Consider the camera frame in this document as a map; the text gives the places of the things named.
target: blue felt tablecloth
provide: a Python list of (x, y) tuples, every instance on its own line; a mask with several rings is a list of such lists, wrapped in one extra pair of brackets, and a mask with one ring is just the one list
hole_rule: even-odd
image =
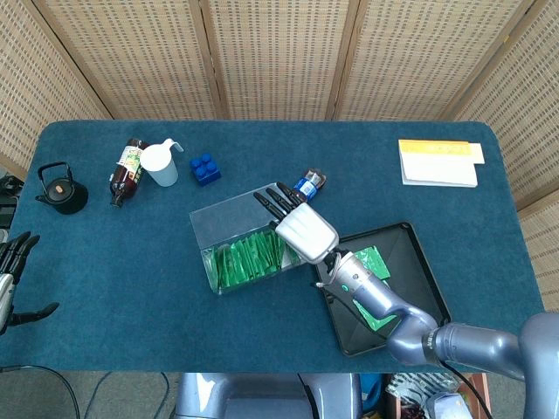
[[(108, 177), (128, 138), (171, 137), (179, 179), (149, 176), (121, 209)], [(480, 142), (479, 186), (402, 185), (397, 140)], [(188, 160), (213, 153), (222, 179), (200, 187)], [(68, 161), (89, 190), (79, 213), (62, 216), (34, 200), (37, 168)], [(217, 296), (208, 286), (189, 213), (274, 181), (295, 183), (307, 167), (328, 181), (312, 205), (342, 236), (411, 222), (452, 317), (517, 333), (542, 311), (500, 150), (477, 122), (269, 122), (77, 120), (41, 134), (12, 236), (41, 240), (15, 297), (19, 312), (51, 301), (48, 319), (0, 337), (0, 364), (60, 369), (259, 372), (410, 370), (381, 349), (348, 358), (323, 297), (301, 266)]]

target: black teapot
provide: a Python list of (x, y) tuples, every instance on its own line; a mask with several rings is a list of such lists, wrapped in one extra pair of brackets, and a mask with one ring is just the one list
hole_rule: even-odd
[[(43, 170), (55, 166), (66, 165), (66, 177), (59, 177), (45, 186)], [(38, 168), (38, 178), (43, 185), (43, 195), (35, 196), (37, 201), (52, 205), (60, 214), (73, 214), (78, 212), (87, 203), (87, 188), (81, 183), (77, 183), (72, 178), (70, 166), (65, 161), (45, 164)]]

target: notepad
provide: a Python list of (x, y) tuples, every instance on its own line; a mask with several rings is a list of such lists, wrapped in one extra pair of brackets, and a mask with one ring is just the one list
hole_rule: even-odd
[(402, 139), (398, 146), (404, 185), (478, 186), (475, 165), (485, 163), (481, 144)]

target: floor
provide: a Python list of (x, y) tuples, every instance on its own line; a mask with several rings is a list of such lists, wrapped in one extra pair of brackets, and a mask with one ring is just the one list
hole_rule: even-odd
[[(66, 372), (76, 394), (81, 418), (102, 372)], [(180, 374), (169, 373), (169, 395), (159, 419), (168, 419), (176, 400)], [(490, 374), (489, 392), (494, 419), (521, 419), (524, 386)], [(165, 395), (165, 380), (158, 373), (113, 373), (99, 386), (87, 419), (152, 419)], [(0, 419), (72, 419), (72, 402), (63, 384), (42, 371), (0, 374)]]

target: blue lego block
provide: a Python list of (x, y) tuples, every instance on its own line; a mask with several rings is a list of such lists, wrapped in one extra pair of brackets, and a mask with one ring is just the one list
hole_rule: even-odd
[(190, 171), (202, 186), (221, 177), (219, 168), (209, 153), (204, 153), (199, 159), (192, 159), (190, 161)]

